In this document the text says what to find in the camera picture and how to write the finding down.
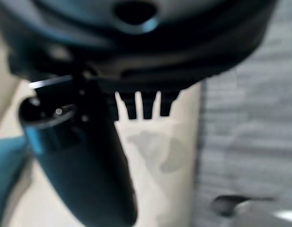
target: teal fabric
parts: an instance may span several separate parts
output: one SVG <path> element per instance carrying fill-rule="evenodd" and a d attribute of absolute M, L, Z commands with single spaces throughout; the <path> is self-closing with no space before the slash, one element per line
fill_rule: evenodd
<path fill-rule="evenodd" d="M 0 220 L 6 200 L 25 163 L 24 137 L 0 140 Z"/>

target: hole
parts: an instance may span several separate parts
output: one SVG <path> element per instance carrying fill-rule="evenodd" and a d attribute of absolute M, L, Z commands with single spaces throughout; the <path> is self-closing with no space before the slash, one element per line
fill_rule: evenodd
<path fill-rule="evenodd" d="M 156 7 L 144 1 L 121 2 L 115 7 L 115 15 L 118 19 L 130 25 L 141 25 L 154 17 L 156 13 Z"/>

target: dark object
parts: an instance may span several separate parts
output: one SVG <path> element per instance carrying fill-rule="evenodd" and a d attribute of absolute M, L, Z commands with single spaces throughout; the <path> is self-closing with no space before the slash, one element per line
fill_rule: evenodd
<path fill-rule="evenodd" d="M 57 192 L 85 225 L 125 227 L 137 218 L 113 124 L 114 93 L 135 119 L 133 96 L 141 92 L 150 119 L 160 91 L 160 114 L 169 116 L 181 90 L 259 46 L 276 2 L 0 0 L 11 71 L 35 82 L 37 92 L 22 104 L 21 123 Z"/>
<path fill-rule="evenodd" d="M 220 216 L 232 218 L 235 216 L 235 208 L 249 200 L 251 198 L 238 195 L 219 196 L 212 202 L 211 208 Z"/>

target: gray fabric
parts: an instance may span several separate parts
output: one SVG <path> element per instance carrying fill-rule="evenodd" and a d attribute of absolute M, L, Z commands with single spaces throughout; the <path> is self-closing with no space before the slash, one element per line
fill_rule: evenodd
<path fill-rule="evenodd" d="M 24 137 L 0 140 L 0 220 L 9 193 L 25 162 Z"/>
<path fill-rule="evenodd" d="M 194 227 L 229 225 L 210 210 L 219 195 L 292 209 L 292 0 L 280 2 L 255 54 L 203 84 L 202 100 Z"/>

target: black handle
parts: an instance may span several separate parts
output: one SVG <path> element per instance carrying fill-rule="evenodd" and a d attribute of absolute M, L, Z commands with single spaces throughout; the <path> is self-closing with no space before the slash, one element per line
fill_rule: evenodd
<path fill-rule="evenodd" d="M 127 159 L 105 110 L 88 118 L 74 105 L 56 109 L 26 99 L 19 117 L 52 185 L 86 227 L 134 225 L 137 208 Z"/>

